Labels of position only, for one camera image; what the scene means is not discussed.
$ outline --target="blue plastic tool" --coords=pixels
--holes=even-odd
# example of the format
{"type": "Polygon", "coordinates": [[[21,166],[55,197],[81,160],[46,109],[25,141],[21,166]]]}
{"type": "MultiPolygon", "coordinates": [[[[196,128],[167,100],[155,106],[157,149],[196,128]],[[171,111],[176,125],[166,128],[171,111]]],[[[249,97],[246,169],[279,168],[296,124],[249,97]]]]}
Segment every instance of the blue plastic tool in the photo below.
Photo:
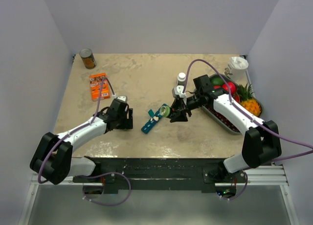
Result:
{"type": "Polygon", "coordinates": [[[160,108],[158,109],[158,111],[156,113],[153,113],[153,111],[150,109],[148,111],[149,116],[151,117],[149,119],[149,121],[141,128],[141,131],[145,134],[149,133],[149,131],[153,128],[153,126],[155,126],[163,117],[160,114],[160,108]]]}

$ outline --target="marble-patterned surface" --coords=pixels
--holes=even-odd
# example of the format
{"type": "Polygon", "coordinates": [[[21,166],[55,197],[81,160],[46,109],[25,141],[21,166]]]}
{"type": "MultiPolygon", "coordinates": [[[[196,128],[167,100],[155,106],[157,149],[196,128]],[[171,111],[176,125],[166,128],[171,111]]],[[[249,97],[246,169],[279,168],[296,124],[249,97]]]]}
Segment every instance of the marble-patterned surface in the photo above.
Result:
{"type": "MultiPolygon", "coordinates": [[[[241,151],[243,137],[231,135],[202,110],[194,110],[188,122],[170,123],[162,119],[147,135],[141,127],[148,121],[147,111],[156,111],[163,103],[173,102],[172,88],[179,72],[187,71],[194,59],[209,61],[223,72],[231,56],[227,54],[95,54],[97,66],[88,70],[75,56],[63,98],[55,133],[69,130],[89,119],[96,109],[90,97],[89,76],[107,73],[117,95],[127,95],[134,109],[134,129],[113,130],[86,143],[73,156],[130,158],[226,158],[241,151]]],[[[193,91],[192,79],[214,74],[206,64],[196,62],[189,74],[187,90],[193,91]]],[[[100,107],[112,99],[102,100],[100,107]]]]}

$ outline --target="orange snack box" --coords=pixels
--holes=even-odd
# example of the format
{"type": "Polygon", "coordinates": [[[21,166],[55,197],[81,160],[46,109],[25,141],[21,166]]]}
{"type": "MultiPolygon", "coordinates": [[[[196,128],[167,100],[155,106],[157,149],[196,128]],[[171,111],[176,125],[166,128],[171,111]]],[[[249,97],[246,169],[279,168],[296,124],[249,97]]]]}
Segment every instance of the orange snack box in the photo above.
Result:
{"type": "MultiPolygon", "coordinates": [[[[91,99],[93,101],[97,101],[100,92],[100,85],[102,79],[106,76],[106,73],[99,73],[95,75],[91,75],[89,77],[90,80],[90,91],[91,91],[91,99]]],[[[101,91],[101,98],[100,99],[107,99],[110,98],[110,89],[107,80],[104,81],[101,91]]]]}

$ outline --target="white bottle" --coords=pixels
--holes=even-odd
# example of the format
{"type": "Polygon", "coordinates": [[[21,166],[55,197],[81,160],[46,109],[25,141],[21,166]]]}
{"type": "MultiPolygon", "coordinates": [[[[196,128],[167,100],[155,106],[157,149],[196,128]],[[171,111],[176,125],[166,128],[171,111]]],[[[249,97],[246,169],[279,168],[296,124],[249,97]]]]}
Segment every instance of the white bottle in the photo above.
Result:
{"type": "Polygon", "coordinates": [[[184,86],[185,81],[186,81],[186,74],[183,72],[180,72],[177,76],[176,86],[184,86]]]}

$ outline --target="pineapple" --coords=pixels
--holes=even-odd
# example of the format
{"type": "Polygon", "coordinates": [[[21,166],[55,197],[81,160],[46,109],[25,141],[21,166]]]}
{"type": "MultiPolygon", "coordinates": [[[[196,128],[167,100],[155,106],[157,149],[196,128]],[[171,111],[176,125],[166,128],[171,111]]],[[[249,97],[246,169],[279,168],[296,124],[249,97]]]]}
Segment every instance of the pineapple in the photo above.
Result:
{"type": "Polygon", "coordinates": [[[253,91],[251,85],[246,84],[244,87],[243,85],[239,85],[238,87],[238,94],[240,96],[240,104],[246,110],[248,110],[253,115],[259,117],[261,114],[261,107],[259,103],[252,97],[253,91]]]}

